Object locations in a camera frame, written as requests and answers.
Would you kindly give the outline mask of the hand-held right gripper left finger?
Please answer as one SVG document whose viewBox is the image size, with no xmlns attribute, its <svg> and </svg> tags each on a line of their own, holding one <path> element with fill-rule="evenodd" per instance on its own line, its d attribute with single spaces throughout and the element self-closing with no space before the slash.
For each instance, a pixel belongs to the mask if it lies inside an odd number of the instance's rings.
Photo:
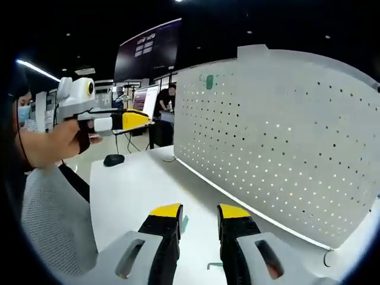
<svg viewBox="0 0 380 285">
<path fill-rule="evenodd" d="M 89 284 L 172 284 L 179 259 L 183 205 L 158 207 L 138 231 L 119 237 L 98 256 Z"/>
</svg>

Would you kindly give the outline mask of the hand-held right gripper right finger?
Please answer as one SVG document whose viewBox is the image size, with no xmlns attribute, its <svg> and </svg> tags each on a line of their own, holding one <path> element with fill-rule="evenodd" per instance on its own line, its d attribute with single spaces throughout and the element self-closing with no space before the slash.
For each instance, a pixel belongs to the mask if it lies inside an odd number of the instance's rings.
<svg viewBox="0 0 380 285">
<path fill-rule="evenodd" d="M 227 284 L 329 284 L 305 268 L 286 242 L 260 232 L 243 208 L 219 204 L 220 259 Z"/>
</svg>

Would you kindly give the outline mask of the person's left hand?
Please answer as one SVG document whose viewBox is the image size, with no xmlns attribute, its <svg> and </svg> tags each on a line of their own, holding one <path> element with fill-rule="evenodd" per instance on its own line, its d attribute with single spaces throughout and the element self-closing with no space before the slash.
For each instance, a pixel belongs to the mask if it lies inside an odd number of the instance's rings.
<svg viewBox="0 0 380 285">
<path fill-rule="evenodd" d="M 47 134 L 46 155 L 48 163 L 56 163 L 60 160 L 74 157 L 86 148 L 77 134 L 80 131 L 76 119 L 70 119 L 57 125 L 52 132 Z"/>
</svg>

